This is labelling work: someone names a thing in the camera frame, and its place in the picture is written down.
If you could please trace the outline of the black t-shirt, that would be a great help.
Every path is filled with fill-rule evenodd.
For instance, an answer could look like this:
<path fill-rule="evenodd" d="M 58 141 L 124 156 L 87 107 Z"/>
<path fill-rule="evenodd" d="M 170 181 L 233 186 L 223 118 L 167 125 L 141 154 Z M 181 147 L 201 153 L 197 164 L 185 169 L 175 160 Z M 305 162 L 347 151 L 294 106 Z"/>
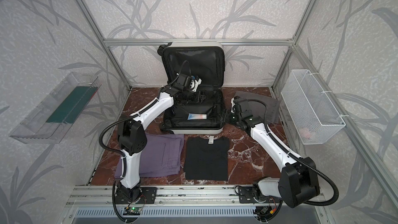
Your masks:
<path fill-rule="evenodd" d="M 228 151 L 230 140 L 224 136 L 215 139 L 188 138 L 183 166 L 187 180 L 228 180 Z"/>

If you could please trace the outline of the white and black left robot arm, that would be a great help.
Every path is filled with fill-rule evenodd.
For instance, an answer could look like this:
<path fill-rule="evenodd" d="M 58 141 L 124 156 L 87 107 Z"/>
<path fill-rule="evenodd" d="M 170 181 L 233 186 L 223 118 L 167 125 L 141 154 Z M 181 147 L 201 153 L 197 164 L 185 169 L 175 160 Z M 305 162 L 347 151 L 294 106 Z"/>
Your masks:
<path fill-rule="evenodd" d="M 121 148 L 122 174 L 116 183 L 117 189 L 131 202 L 141 196 L 139 174 L 141 153 L 147 145 L 145 130 L 161 113 L 174 105 L 174 96 L 180 92 L 196 92 L 202 80 L 199 76 L 179 73 L 158 96 L 127 120 L 118 124 L 118 142 Z"/>

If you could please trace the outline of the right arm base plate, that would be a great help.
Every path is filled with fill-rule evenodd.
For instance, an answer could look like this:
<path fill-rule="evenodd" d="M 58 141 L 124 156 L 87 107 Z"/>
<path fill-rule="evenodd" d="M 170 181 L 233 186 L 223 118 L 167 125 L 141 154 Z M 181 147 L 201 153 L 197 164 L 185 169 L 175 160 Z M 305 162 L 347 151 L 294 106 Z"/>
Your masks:
<path fill-rule="evenodd" d="M 263 195 L 257 186 L 235 186 L 234 190 L 240 203 L 280 203 L 279 198 Z"/>

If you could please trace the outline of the grey towel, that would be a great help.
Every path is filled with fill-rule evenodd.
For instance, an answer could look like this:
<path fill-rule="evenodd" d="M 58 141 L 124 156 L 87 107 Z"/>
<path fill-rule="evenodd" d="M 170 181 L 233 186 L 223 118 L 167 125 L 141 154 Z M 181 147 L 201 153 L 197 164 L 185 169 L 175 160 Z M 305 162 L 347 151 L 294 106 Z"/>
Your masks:
<path fill-rule="evenodd" d="M 279 122 L 279 106 L 280 101 L 272 97 L 251 93 L 237 91 L 234 96 L 239 96 L 250 101 L 249 106 L 254 116 L 265 117 L 268 124 Z"/>

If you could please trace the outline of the purple trousers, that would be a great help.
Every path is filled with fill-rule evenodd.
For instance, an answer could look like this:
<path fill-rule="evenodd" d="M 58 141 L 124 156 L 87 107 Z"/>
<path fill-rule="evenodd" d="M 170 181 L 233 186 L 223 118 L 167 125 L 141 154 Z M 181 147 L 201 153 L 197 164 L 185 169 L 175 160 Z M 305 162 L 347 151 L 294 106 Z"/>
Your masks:
<path fill-rule="evenodd" d="M 128 160 L 127 171 L 138 169 L 140 177 L 166 177 L 176 175 L 181 169 L 183 134 L 146 134 L 147 144 L 140 159 Z"/>

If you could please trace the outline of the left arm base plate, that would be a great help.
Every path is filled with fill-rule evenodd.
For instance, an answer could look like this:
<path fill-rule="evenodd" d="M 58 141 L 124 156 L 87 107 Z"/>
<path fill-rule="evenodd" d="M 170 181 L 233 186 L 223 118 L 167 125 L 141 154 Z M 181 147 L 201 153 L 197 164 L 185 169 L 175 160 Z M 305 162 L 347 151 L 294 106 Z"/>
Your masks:
<path fill-rule="evenodd" d="M 157 187 L 141 188 L 140 197 L 135 201 L 126 197 L 119 188 L 116 188 L 115 203 L 118 204 L 154 204 L 157 194 Z"/>

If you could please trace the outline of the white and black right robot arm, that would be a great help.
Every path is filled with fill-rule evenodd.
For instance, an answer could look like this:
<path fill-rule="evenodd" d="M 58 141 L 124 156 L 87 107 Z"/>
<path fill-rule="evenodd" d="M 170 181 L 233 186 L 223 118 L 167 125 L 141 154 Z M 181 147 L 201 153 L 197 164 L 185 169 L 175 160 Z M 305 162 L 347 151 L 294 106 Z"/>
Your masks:
<path fill-rule="evenodd" d="M 320 195 L 318 174 L 310 158 L 304 159 L 285 145 L 270 129 L 265 118 L 256 116 L 250 100 L 236 96 L 231 100 L 229 123 L 244 130 L 267 152 L 280 171 L 279 178 L 266 177 L 254 183 L 259 199 L 273 197 L 283 200 L 290 208 L 300 204 L 316 205 Z"/>

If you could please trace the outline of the black and white suitcase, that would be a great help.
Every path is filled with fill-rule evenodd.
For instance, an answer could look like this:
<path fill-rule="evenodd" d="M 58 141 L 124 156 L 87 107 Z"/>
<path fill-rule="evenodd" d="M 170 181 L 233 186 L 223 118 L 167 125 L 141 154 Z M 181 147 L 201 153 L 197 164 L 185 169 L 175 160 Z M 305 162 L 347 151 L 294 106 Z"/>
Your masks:
<path fill-rule="evenodd" d="M 225 53 L 216 41 L 170 42 L 157 49 L 167 75 L 165 92 L 174 104 L 159 125 L 174 134 L 218 134 L 225 125 L 226 105 L 221 91 Z"/>

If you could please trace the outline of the white pink blue tube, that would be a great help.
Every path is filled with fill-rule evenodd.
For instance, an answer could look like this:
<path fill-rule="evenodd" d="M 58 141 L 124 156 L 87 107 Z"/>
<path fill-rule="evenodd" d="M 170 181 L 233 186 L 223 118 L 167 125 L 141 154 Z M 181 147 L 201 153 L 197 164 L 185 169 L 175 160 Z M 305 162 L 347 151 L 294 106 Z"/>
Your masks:
<path fill-rule="evenodd" d="M 206 120 L 207 114 L 189 114 L 188 120 Z"/>

